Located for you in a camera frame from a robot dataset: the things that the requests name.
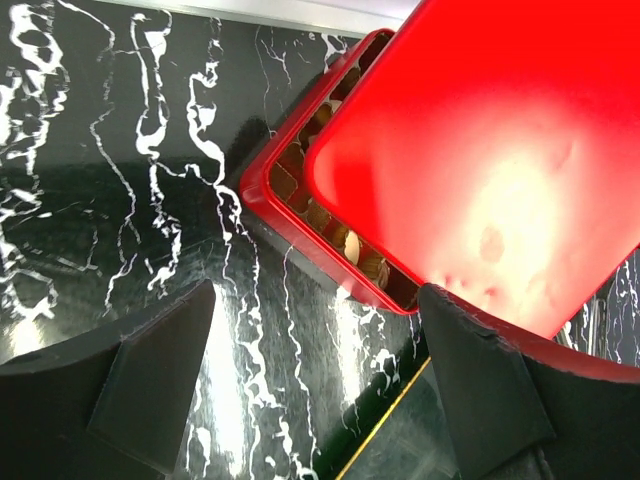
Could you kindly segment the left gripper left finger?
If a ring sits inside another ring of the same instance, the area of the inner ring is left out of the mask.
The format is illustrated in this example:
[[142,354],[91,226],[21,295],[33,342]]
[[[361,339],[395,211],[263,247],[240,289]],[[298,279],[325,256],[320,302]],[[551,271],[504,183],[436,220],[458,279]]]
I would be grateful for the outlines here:
[[165,479],[216,302],[204,279],[1,366],[4,479]]

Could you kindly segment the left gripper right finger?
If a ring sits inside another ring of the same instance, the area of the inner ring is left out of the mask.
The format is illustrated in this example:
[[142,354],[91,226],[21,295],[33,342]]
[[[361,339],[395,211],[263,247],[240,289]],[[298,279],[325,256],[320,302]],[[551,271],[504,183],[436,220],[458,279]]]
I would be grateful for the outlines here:
[[463,478],[638,478],[638,368],[542,338],[436,285],[418,299]]

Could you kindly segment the red compartment chocolate box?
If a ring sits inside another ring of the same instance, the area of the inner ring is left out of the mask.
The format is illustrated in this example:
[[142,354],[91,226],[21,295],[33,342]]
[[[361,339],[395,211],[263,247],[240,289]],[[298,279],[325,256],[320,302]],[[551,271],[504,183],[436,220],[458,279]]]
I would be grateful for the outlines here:
[[418,285],[359,236],[359,262],[349,262],[343,249],[351,229],[318,203],[304,177],[310,144],[393,34],[389,29],[369,33],[311,82],[242,173],[239,193],[256,217],[275,231],[272,244],[291,249],[294,263],[324,288],[344,288],[363,304],[409,315],[417,310]]

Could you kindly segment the white oval chocolate bottom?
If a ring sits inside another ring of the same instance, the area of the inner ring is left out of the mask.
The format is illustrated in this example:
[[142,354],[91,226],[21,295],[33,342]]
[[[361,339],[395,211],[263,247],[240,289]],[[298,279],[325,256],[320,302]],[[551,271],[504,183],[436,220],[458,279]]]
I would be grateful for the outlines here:
[[354,231],[348,230],[344,238],[343,253],[345,258],[353,265],[357,265],[359,262],[360,250],[361,246],[358,235]]

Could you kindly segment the red box lid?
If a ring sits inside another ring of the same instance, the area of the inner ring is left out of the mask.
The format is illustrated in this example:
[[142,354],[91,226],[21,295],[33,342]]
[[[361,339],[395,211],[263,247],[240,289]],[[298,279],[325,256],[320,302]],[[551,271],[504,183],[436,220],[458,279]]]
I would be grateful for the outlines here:
[[305,176],[414,281],[553,337],[639,242],[638,3],[423,2]]

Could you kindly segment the black gold-rimmed tray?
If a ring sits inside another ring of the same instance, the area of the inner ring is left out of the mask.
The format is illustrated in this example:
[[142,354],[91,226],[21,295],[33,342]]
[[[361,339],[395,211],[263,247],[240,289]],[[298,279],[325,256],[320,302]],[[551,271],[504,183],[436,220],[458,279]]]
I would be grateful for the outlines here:
[[430,360],[420,367],[337,477],[461,477]]

